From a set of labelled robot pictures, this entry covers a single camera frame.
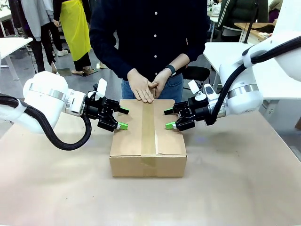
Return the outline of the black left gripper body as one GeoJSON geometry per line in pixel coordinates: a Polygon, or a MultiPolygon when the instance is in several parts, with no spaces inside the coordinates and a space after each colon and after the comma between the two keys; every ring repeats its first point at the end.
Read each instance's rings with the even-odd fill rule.
{"type": "Polygon", "coordinates": [[[101,114],[113,115],[114,111],[110,105],[111,99],[99,97],[96,92],[88,92],[84,99],[83,113],[90,119],[99,119],[101,114]]]}

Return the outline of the person's left hand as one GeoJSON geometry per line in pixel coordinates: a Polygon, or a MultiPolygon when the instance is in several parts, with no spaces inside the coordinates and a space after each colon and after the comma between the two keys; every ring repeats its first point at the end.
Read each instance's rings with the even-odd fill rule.
{"type": "Polygon", "coordinates": [[[148,85],[149,89],[155,99],[159,98],[159,96],[162,93],[162,91],[165,87],[165,84],[170,76],[171,76],[171,70],[168,68],[165,68],[155,77],[153,82],[149,82],[149,85],[148,85]]]}

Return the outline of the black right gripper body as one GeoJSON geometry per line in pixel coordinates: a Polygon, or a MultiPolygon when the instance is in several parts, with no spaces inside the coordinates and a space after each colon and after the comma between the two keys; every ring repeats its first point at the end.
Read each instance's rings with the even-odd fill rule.
{"type": "Polygon", "coordinates": [[[188,103],[195,121],[204,121],[211,115],[211,111],[208,108],[209,102],[207,97],[199,101],[196,100],[195,97],[191,97],[188,99],[188,103]]]}

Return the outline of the person's right hand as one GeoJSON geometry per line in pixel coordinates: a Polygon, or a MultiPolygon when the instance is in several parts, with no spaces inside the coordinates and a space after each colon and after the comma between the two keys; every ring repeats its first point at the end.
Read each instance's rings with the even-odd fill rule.
{"type": "Polygon", "coordinates": [[[127,80],[131,91],[138,101],[143,101],[144,103],[152,103],[154,101],[154,96],[150,91],[153,84],[136,69],[132,69],[128,72],[127,80]]]}

